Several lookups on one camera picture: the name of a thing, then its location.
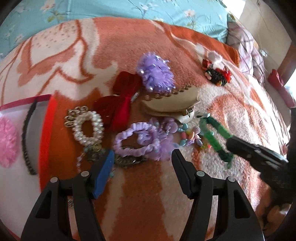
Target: blue gripper pad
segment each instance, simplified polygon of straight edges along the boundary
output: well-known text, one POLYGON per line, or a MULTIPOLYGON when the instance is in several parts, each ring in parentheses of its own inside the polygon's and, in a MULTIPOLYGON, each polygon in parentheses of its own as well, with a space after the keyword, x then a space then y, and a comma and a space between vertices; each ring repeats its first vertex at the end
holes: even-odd
POLYGON ((93 197, 97 199, 103 192, 108 181, 110 172, 114 165, 115 155, 114 151, 110 150, 109 155, 106 158, 106 161, 94 180, 94 190, 93 190, 93 197))

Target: blue floral pillow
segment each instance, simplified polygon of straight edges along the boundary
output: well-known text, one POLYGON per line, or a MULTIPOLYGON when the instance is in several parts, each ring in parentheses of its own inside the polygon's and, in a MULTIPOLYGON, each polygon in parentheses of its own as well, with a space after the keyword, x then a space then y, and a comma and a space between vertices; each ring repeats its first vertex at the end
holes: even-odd
POLYGON ((227 11, 221 0, 22 0, 0 26, 0 57, 60 22, 104 16, 163 21, 223 43, 227 37, 227 11))

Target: pillow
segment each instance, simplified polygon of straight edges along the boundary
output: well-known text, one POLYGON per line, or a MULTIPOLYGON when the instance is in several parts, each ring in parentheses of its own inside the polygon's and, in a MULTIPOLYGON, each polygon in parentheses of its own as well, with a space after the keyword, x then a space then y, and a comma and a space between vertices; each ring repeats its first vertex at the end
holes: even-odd
POLYGON ((256 48, 253 48, 251 52, 252 63, 254 68, 254 78, 256 78, 259 84, 263 84, 265 81, 265 71, 264 71, 264 61, 263 57, 260 55, 259 51, 256 48))
POLYGON ((253 75, 253 61, 251 52, 254 49, 252 34, 237 22, 228 22, 228 36, 226 44, 239 52, 239 69, 242 73, 253 75))
POLYGON ((58 23, 81 18, 124 17, 163 21, 225 43, 226 9, 220 0, 22 0, 0 26, 0 53, 58 23))
POLYGON ((278 91, 287 107, 291 108, 296 106, 296 101, 285 88, 283 80, 275 69, 273 69, 271 74, 268 76, 268 82, 278 91))

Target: orange and white blanket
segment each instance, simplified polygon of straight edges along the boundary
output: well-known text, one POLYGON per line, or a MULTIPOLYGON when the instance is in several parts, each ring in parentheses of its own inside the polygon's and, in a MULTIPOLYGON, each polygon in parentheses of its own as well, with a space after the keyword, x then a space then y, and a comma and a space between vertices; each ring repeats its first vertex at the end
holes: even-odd
MULTIPOLYGON (((191 83, 199 88, 197 109, 209 111, 231 134, 262 144, 278 153, 288 142, 288 132, 269 95, 237 66, 236 50, 191 29, 161 22, 123 18, 92 18, 61 23, 29 38, 0 62, 0 105, 31 96, 52 93, 57 100, 53 130, 49 136, 48 169, 40 178, 61 179, 77 174, 76 157, 82 146, 64 127, 68 109, 111 95, 120 71, 135 72, 143 53, 156 52, 170 60, 177 87, 191 83), (201 69, 209 50, 222 55, 217 67, 228 67, 230 84, 211 84, 201 69)), ((132 104, 130 122, 147 121, 140 99, 132 104)), ((110 145, 114 134, 103 141, 110 145)), ((235 157, 230 170, 212 149, 199 152, 182 147, 184 157, 197 169, 215 178, 233 176, 254 209, 267 186, 245 160, 235 157)), ((192 202, 182 193, 170 162, 147 161, 127 169, 117 168, 95 211, 107 240, 179 240, 192 202)), ((213 200, 208 237, 215 224, 217 199, 213 200)))

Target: wall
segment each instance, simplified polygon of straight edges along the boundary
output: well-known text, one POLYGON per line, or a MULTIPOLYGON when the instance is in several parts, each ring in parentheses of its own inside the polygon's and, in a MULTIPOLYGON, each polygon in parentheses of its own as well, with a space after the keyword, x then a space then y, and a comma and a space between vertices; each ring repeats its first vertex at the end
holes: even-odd
POLYGON ((282 63, 291 45, 291 39, 270 7, 262 0, 258 1, 260 6, 257 6, 257 0, 246 0, 239 20, 251 32, 259 46, 268 53, 264 64, 269 74, 282 63))

